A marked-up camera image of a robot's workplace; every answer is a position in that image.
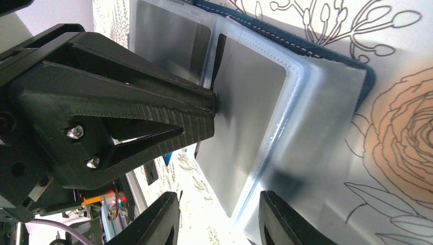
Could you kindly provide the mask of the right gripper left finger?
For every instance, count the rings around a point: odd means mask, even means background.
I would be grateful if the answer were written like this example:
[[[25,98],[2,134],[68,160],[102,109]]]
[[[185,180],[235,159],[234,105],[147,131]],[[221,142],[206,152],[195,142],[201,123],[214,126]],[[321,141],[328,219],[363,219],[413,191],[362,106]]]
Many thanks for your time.
[[[108,244],[177,244],[180,208],[175,192],[166,191]]]

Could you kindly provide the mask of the plain black card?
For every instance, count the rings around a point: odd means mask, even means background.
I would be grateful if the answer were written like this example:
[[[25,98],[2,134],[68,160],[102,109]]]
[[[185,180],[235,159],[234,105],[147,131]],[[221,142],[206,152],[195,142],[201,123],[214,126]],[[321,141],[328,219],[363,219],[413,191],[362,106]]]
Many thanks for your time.
[[[196,161],[227,216],[233,214],[286,78],[283,66],[220,35],[212,88],[215,133]]]

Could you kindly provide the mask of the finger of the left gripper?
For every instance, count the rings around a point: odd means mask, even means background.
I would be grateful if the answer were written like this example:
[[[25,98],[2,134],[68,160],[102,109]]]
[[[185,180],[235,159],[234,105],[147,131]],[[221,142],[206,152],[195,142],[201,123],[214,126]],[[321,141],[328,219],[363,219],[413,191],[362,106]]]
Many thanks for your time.
[[[214,135],[213,92],[98,96],[22,91],[14,102],[64,188],[99,188],[145,162]]]
[[[152,105],[173,107],[185,111],[208,113],[215,116],[216,94],[183,79],[113,40],[95,32],[87,32],[80,24],[58,24],[1,53],[1,83],[8,83],[37,64],[46,61],[80,71],[88,77],[106,82],[87,91],[102,93],[114,82],[125,89],[112,89],[114,95],[127,98],[138,94]]]

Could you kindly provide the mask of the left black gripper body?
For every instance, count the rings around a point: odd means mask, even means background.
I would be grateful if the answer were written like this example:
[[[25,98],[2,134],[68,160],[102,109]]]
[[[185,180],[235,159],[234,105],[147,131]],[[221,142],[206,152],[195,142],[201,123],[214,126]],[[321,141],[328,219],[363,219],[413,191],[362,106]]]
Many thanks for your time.
[[[43,216],[76,208],[85,187],[83,81],[1,84],[1,216]]]

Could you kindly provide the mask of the black card with chip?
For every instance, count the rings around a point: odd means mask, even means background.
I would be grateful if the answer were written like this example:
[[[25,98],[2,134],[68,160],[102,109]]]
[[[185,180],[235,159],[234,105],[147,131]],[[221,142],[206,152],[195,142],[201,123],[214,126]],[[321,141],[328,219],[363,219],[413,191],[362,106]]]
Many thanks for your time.
[[[149,161],[143,165],[146,181],[148,185],[152,185],[159,179],[155,160]]]

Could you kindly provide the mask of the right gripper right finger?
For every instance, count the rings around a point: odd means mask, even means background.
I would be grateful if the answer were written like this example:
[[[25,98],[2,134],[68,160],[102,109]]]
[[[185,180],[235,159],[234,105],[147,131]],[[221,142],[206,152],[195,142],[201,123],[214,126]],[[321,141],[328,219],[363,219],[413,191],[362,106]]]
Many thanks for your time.
[[[261,191],[259,229],[262,244],[335,244],[274,191]]]

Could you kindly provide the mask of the blue credit card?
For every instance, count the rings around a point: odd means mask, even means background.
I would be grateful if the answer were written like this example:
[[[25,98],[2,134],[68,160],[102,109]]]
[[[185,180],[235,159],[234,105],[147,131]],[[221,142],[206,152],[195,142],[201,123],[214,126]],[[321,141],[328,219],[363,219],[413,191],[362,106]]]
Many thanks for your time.
[[[171,160],[171,157],[172,157],[172,153],[173,153],[173,152],[169,152],[169,153],[164,154],[164,155],[162,156],[162,158],[163,158],[163,162],[164,162],[164,165],[165,165],[165,166],[169,166],[169,164],[170,164],[170,160]]]

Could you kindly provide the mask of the blue card holder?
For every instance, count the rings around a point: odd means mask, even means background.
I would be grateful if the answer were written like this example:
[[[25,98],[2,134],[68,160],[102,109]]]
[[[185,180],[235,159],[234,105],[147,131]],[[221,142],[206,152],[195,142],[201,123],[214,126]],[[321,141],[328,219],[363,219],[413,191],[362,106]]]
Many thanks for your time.
[[[208,1],[132,1],[130,27],[134,53],[217,94],[198,164],[236,228],[261,244],[266,189],[304,189],[307,215],[321,212],[306,180],[374,86],[369,66]]]

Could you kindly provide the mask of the floral table mat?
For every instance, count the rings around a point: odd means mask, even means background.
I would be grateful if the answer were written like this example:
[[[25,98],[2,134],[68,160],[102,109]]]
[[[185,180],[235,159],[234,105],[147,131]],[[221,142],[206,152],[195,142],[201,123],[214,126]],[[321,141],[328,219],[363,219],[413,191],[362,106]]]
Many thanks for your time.
[[[369,66],[374,86],[314,171],[321,212],[287,200],[335,244],[432,244],[432,1],[208,1]],[[93,1],[94,29],[130,49],[132,1]],[[196,161],[199,142],[136,177],[147,205],[181,197],[178,244],[255,244],[223,211]]]

